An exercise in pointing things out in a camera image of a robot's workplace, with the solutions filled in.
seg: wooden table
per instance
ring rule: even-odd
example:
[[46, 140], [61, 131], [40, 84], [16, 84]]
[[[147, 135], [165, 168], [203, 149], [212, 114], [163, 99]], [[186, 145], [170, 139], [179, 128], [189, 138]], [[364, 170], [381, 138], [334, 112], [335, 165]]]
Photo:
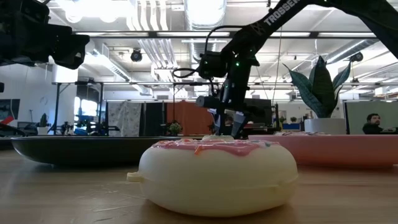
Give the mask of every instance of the wooden table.
[[238, 218], [180, 215], [125, 182], [135, 167], [67, 169], [0, 151], [0, 223], [398, 223], [398, 169], [300, 167], [289, 204]]

